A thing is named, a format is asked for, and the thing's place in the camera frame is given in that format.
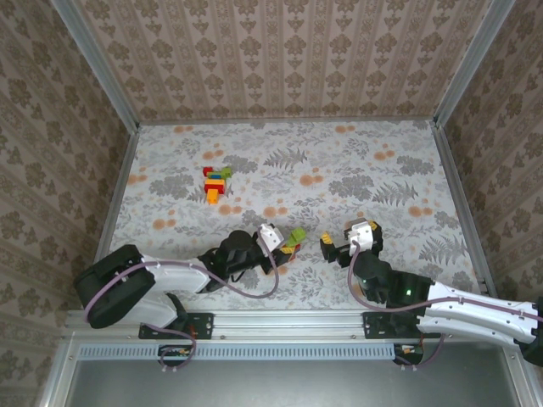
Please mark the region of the thin aluminium table rail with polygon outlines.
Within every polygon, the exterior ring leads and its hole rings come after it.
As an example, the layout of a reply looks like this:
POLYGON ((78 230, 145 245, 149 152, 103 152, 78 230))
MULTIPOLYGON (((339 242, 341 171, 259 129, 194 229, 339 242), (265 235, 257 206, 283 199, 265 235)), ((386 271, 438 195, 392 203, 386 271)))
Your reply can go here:
POLYGON ((339 116, 339 117, 288 117, 288 118, 242 118, 242 119, 208 119, 208 120, 142 120, 139 125, 222 125, 222 124, 268 124, 268 123, 304 123, 304 122, 364 122, 364 121, 430 121, 433 116, 339 116))

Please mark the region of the aluminium frame post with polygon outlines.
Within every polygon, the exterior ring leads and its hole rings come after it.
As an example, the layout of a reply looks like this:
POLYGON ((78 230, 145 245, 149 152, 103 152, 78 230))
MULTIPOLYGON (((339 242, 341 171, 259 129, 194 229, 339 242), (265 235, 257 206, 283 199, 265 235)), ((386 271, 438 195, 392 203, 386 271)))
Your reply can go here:
POLYGON ((131 136, 135 135, 139 123, 137 114, 125 96, 120 82, 108 64, 105 52, 100 48, 75 0, 51 0, 51 3, 59 13, 128 133, 131 136))
POLYGON ((487 54, 500 28, 511 12, 515 1, 491 1, 488 11, 467 47, 467 51, 464 53, 445 95, 434 112, 434 123, 437 127, 443 127, 451 117, 463 93, 467 90, 467 86, 483 62, 485 54, 487 54))

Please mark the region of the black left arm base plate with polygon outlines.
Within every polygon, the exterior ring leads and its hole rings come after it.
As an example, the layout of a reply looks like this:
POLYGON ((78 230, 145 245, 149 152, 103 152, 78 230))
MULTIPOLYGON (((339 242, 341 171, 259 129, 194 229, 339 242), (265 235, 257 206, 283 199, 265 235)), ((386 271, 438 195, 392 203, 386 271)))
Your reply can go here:
POLYGON ((194 339, 211 339, 213 332, 214 315, 212 313, 186 313, 178 316, 168 326, 161 330, 141 324, 139 327, 139 339, 183 339, 178 332, 184 332, 194 339))

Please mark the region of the aluminium lower frame bar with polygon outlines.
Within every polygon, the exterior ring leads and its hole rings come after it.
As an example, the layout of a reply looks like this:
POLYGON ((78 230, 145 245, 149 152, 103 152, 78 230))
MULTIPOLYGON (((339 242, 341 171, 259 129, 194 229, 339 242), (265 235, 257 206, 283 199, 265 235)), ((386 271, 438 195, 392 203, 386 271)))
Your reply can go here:
POLYGON ((65 407, 78 363, 79 343, 73 338, 60 343, 43 389, 39 407, 65 407))
POLYGON ((503 348, 507 371, 512 381, 513 393, 519 407, 538 407, 534 390, 531 386, 527 368, 522 355, 509 348, 503 348))

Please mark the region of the grey metal panel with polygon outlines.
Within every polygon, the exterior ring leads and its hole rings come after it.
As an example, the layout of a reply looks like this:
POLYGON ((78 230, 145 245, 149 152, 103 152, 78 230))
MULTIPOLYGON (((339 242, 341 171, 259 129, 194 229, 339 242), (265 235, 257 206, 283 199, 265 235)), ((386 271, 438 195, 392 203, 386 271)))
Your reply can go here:
POLYGON ((88 361, 66 407, 519 407, 501 360, 443 354, 401 370, 383 361, 197 361, 163 372, 150 361, 88 361))

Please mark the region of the aluminium table edge rail wide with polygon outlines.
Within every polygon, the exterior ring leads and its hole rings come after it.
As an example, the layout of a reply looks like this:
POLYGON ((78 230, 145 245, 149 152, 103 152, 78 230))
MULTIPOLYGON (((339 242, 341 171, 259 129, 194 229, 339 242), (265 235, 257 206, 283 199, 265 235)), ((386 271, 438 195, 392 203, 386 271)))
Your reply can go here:
MULTIPOLYGON (((234 342, 346 342, 367 341, 407 343, 418 339, 366 338, 362 310, 212 310, 210 341, 234 342)), ((85 338, 124 338, 135 340, 139 322, 120 322, 113 326, 93 329, 83 320, 82 311, 70 311, 66 330, 85 338)), ((424 328, 425 339, 437 333, 464 341, 502 343, 506 336, 488 328, 471 328, 467 323, 431 318, 424 328)))

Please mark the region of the aluminium table side rail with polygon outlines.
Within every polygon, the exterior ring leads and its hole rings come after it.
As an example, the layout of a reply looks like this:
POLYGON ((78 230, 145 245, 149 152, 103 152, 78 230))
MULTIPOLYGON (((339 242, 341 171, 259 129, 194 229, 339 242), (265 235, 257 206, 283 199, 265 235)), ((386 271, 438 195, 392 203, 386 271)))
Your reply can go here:
POLYGON ((440 162, 443 166, 451 196, 456 208, 462 233, 467 244, 467 251, 477 276, 479 289, 493 298, 498 297, 488 262, 479 239, 479 234, 470 211, 466 194, 463 190, 462 180, 457 172, 456 164, 442 127, 430 122, 434 142, 439 153, 440 162))
POLYGON ((120 167, 120 173, 115 185, 114 193, 111 198, 109 212, 104 222, 102 234, 98 243, 96 255, 94 257, 94 262, 101 261, 102 258, 106 257, 109 254, 109 248, 111 245, 113 234, 115 232, 115 225, 120 212, 122 199, 126 190, 132 162, 136 155, 138 139, 138 132, 129 136, 126 153, 120 167))

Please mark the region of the floral patterned table cover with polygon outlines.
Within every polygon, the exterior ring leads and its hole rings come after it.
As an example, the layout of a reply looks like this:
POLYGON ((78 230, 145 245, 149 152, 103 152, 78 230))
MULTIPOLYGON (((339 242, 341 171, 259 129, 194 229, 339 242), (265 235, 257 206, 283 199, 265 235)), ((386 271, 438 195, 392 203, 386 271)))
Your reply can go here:
POLYGON ((188 309, 354 309, 345 269, 326 262, 319 240, 336 245, 352 220, 383 228, 381 258, 393 268, 464 291, 477 276, 427 121, 148 125, 111 241, 159 259, 191 259, 234 230, 272 223, 302 227, 295 259, 275 274, 248 271, 240 293, 181 294, 188 309), (203 175, 204 167, 213 171, 203 175), (232 169, 218 204, 204 182, 232 169))

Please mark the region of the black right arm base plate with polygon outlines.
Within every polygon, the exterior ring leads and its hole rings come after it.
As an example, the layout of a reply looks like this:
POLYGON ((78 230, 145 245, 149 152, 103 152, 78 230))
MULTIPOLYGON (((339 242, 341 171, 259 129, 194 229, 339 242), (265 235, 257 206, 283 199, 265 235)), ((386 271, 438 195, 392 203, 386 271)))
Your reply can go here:
POLYGON ((365 312, 362 315, 362 319, 366 339, 414 342, 426 337, 432 339, 439 338, 438 333, 422 333, 417 328, 417 316, 408 312, 365 312))

